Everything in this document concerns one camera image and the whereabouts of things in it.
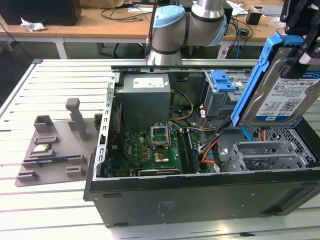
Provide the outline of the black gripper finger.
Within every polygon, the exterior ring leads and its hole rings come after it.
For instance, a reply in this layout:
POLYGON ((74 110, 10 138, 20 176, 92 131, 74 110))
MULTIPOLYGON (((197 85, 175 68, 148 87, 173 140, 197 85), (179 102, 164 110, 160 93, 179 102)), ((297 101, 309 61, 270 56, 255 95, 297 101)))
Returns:
POLYGON ((294 53, 289 63, 289 78, 300 78, 310 66, 320 64, 320 44, 317 39, 318 31, 310 31, 303 45, 294 53))
POLYGON ((280 21, 285 23, 284 32, 287 33, 287 27, 289 26, 290 17, 294 14, 295 7, 294 7, 294 0, 284 0, 280 21))

